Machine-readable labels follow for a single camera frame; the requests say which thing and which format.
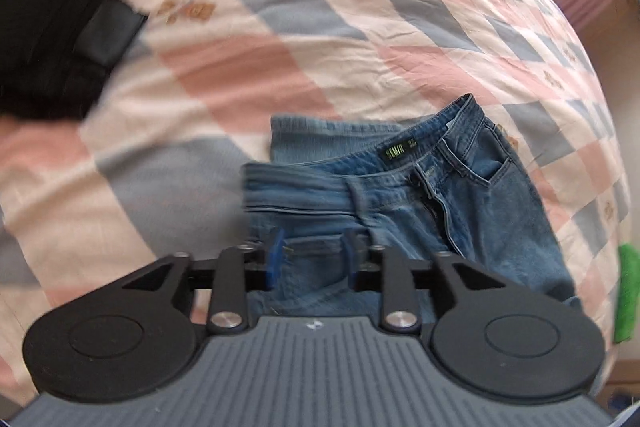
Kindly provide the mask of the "green knitted garment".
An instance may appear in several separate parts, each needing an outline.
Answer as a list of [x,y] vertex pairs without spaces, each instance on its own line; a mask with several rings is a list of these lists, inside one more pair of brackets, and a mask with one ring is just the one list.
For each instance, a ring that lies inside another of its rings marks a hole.
[[620,283],[615,313],[614,343],[634,337],[639,302],[639,251],[631,244],[618,247]]

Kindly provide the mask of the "pink grey patterned bedsheet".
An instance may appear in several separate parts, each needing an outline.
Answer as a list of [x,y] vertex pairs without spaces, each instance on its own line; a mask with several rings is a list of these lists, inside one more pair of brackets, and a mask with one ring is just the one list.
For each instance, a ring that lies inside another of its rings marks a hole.
[[243,234],[270,119],[409,120],[469,93],[532,177],[578,295],[614,329],[629,192],[589,57],[552,0],[125,0],[148,14],[81,121],[1,121],[1,392],[38,317]]

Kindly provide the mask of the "blue denim jeans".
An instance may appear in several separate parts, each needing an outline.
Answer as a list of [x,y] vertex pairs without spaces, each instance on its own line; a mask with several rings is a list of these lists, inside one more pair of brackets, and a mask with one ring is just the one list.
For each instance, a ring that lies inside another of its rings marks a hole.
[[278,229],[286,242],[276,287],[250,295],[258,315],[376,317],[378,294],[347,285],[348,231],[411,259],[449,251],[580,307],[532,180],[472,95],[411,124],[274,116],[243,206],[253,241]]

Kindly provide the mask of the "black folded trousers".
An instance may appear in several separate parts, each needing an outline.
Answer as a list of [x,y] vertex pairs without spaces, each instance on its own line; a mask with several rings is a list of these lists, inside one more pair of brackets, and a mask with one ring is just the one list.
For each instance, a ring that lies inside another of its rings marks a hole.
[[1,112],[86,118],[145,22],[122,0],[1,0]]

